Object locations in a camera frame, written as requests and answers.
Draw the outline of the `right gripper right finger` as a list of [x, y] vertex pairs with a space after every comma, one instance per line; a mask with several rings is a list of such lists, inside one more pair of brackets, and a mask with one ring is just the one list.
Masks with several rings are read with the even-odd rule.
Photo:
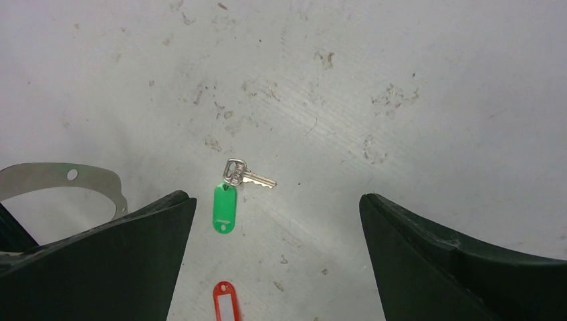
[[496, 246], [378, 194], [360, 220], [387, 320], [565, 320], [566, 262]]

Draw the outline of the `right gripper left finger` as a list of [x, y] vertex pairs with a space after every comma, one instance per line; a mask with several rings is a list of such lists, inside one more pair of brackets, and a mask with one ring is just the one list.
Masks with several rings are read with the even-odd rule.
[[175, 191], [71, 237], [1, 256], [2, 320], [166, 320], [197, 201]]

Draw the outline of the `key with green tag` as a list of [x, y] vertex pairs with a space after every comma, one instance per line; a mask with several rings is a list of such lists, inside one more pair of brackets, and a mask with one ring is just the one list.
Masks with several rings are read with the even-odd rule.
[[262, 187], [274, 188], [277, 182], [253, 173], [244, 160], [229, 158], [222, 174], [223, 182], [214, 189], [212, 225], [216, 232], [227, 234], [235, 227], [237, 212], [236, 187], [243, 183], [254, 183]]

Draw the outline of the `large metal keyring plate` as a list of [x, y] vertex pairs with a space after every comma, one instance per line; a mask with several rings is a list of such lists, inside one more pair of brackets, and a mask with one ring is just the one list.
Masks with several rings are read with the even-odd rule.
[[74, 163], [21, 163], [1, 170], [1, 200], [44, 189], [75, 187], [95, 191], [115, 205], [113, 218], [128, 214], [120, 177], [113, 171]]

